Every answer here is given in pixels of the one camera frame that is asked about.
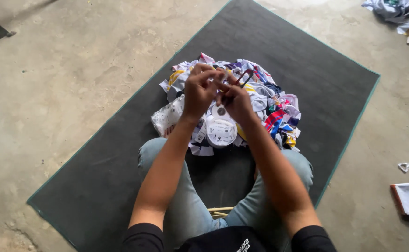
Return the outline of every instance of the wooden stick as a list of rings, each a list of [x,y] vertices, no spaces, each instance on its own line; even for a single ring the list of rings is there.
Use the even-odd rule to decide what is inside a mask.
[[[231,210],[234,207],[219,207],[219,208],[208,208],[209,212],[216,212],[216,211],[227,211],[227,210]]]
[[[226,214],[226,213],[219,213],[219,212],[213,212],[213,213],[211,213],[211,214],[213,214],[213,215],[220,215],[220,216],[227,216],[228,214]]]

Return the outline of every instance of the dark gray mat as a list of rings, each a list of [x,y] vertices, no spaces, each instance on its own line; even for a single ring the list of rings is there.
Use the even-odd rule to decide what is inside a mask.
[[[30,204],[78,251],[118,251],[140,186],[138,149],[157,137],[150,116],[167,104],[158,84],[171,66],[206,53],[260,64],[300,102],[297,147],[314,165],[317,203],[379,75],[251,0],[229,2],[32,197]],[[253,184],[248,148],[216,150],[186,162],[207,207],[244,198]]]

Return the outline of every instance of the sleeve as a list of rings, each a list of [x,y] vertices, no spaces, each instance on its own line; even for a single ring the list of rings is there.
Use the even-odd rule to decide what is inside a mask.
[[[163,234],[151,223],[131,226],[124,235],[121,252],[163,252]]]
[[[320,226],[306,226],[291,239],[292,252],[336,252],[326,230]]]

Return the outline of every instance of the forearm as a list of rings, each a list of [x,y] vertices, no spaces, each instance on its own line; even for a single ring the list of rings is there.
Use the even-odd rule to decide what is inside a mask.
[[[195,126],[196,122],[180,118],[142,182],[130,226],[144,222],[139,215],[147,216],[146,211],[164,216],[178,186],[187,145]]]
[[[312,225],[319,225],[314,207],[299,175],[282,155],[259,119],[255,116],[247,116],[241,126],[264,180],[267,193],[276,211],[286,222],[289,233],[293,235],[298,231],[296,228],[300,225],[296,225],[296,222],[301,220],[299,215],[305,214],[307,217],[313,215],[310,217],[316,221]]]

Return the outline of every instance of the green mat border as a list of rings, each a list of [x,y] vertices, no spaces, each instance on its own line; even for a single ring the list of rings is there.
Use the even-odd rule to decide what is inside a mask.
[[[218,14],[222,11],[222,9],[225,8],[231,1],[232,1],[232,0],[229,0],[209,21],[207,21],[207,23],[206,23],[203,27],[201,27],[178,51],[176,51],[175,54],[174,54],[168,61],[166,61],[166,63],[165,63],[154,75],[152,75],[152,76],[150,77],[150,79],[148,79],[148,81],[147,81],[145,84],[143,84],[143,85],[138,89],[138,91],[136,91],[136,92],[124,103],[124,105],[122,105],[122,106],[118,109],[118,111],[116,111],[116,112],[100,127],[100,129],[98,129],[98,130],[95,132],[95,134],[94,134],[92,137],[90,137],[89,140],[87,140],[87,141],[85,142],[85,144],[84,144],[80,149],[78,149],[78,151],[77,151],[71,158],[69,158],[68,161],[67,161],[66,163],[64,163],[64,164],[62,165],[62,167],[60,167],[60,169],[58,169],[58,170],[55,172],[55,174],[53,174],[42,186],[40,186],[40,187],[38,188],[38,190],[37,190],[36,192],[34,192],[34,193],[32,194],[32,196],[30,196],[29,199],[27,200],[27,204],[30,205],[31,207],[33,207],[33,209],[35,209],[36,212],[37,212],[41,217],[43,217],[47,222],[49,222],[49,224],[52,225],[52,226],[63,236],[63,238],[64,238],[66,241],[68,241],[76,250],[78,250],[77,247],[76,247],[76,245],[75,245],[72,241],[70,241],[70,240],[63,234],[63,232],[61,232],[60,227],[59,227],[58,225],[55,225],[54,222],[51,221],[50,218],[48,218],[48,216],[46,216],[36,205],[34,205],[34,204],[31,202],[32,198],[33,198],[47,183],[49,183],[49,181],[51,181],[51,179],[54,178],[54,177],[56,176],[56,174],[58,174],[58,172],[60,172],[60,170],[63,169],[63,168],[65,167],[65,165],[68,164],[68,163],[71,161],[71,159],[72,159],[73,157],[75,157],[75,156],[77,155],[77,153],[80,152],[80,151],[89,143],[89,141],[95,137],[95,135],[97,135],[97,133],[108,123],[108,121],[111,120],[131,99],[133,99],[133,97],[134,97],[142,88],[144,88],[145,85],[147,85],[147,83],[149,83],[149,82],[153,79],[153,77],[155,77],[155,76],[158,74],[158,72],[161,71],[161,69],[163,69],[165,66],[167,66],[167,64],[168,64],[187,44],[189,44],[189,42],[190,42],[199,32],[201,32],[201,30],[202,30],[205,26],[207,26],[207,24],[209,24],[209,22],[211,22],[211,21],[215,18],[215,16],[218,15]],[[363,109],[362,109],[362,112],[360,112],[360,114],[359,114],[359,116],[358,116],[358,118],[357,118],[357,121],[356,121],[356,123],[354,124],[354,127],[353,127],[353,129],[352,129],[352,131],[351,131],[351,134],[349,135],[348,141],[347,141],[346,145],[344,146],[344,148],[343,148],[343,150],[342,150],[340,156],[338,157],[338,160],[337,160],[337,162],[335,163],[335,166],[334,166],[334,168],[332,169],[332,172],[331,172],[329,178],[328,178],[327,181],[326,181],[326,185],[325,185],[325,187],[323,188],[323,190],[322,190],[322,192],[321,192],[321,194],[320,194],[320,197],[318,198],[318,201],[317,201],[316,204],[315,204],[315,209],[316,209],[317,206],[318,206],[318,204],[319,204],[320,201],[321,201],[321,198],[323,197],[324,192],[326,191],[326,188],[327,188],[327,186],[328,186],[328,184],[329,184],[329,181],[331,180],[331,178],[332,178],[332,176],[333,176],[333,174],[334,174],[334,172],[335,172],[335,170],[336,170],[338,164],[340,163],[340,160],[341,160],[341,158],[342,158],[342,156],[343,156],[343,154],[344,154],[344,152],[345,152],[345,150],[346,150],[346,148],[347,148],[347,146],[348,146],[348,144],[349,144],[349,142],[350,142],[350,140],[351,140],[351,138],[352,138],[352,136],[353,136],[353,134],[354,134],[354,130],[356,129],[357,124],[359,123],[360,118],[362,117],[363,112],[365,111],[365,108],[366,108],[366,106],[368,105],[368,103],[369,103],[369,101],[370,101],[370,99],[371,99],[371,96],[373,95],[374,90],[376,89],[377,84],[379,83],[381,74],[376,73],[376,72],[374,72],[374,71],[372,71],[372,70],[370,70],[370,69],[364,67],[364,66],[361,65],[360,63],[358,63],[358,62],[356,62],[355,60],[351,59],[350,57],[344,55],[343,53],[337,51],[336,49],[330,47],[330,46],[327,45],[326,43],[324,43],[324,42],[322,42],[321,40],[315,38],[315,37],[312,36],[311,34],[307,33],[306,31],[302,30],[301,28],[297,27],[296,25],[292,24],[291,22],[287,21],[286,19],[282,18],[280,15],[274,13],[273,11],[271,11],[271,10],[265,8],[264,6],[262,6],[262,8],[268,10],[269,12],[275,14],[276,16],[278,16],[278,17],[280,17],[281,19],[285,20],[285,21],[288,22],[289,24],[295,26],[296,28],[298,28],[298,29],[300,29],[301,31],[305,32],[306,34],[310,35],[311,37],[313,37],[314,39],[316,39],[316,40],[320,41],[321,43],[325,44],[327,47],[331,48],[332,50],[335,50],[336,52],[340,53],[341,55],[347,57],[349,60],[352,60],[353,62],[355,62],[355,63],[358,64],[359,66],[361,66],[361,67],[365,68],[366,70],[368,70],[368,71],[370,71],[370,72],[373,72],[373,73],[375,73],[375,74],[377,74],[377,75],[379,76],[379,77],[377,78],[376,83],[374,84],[374,87],[372,88],[372,90],[371,90],[371,92],[370,92],[370,95],[368,96],[368,99],[367,99],[366,102],[365,102],[365,105],[364,105],[364,107],[363,107]]]

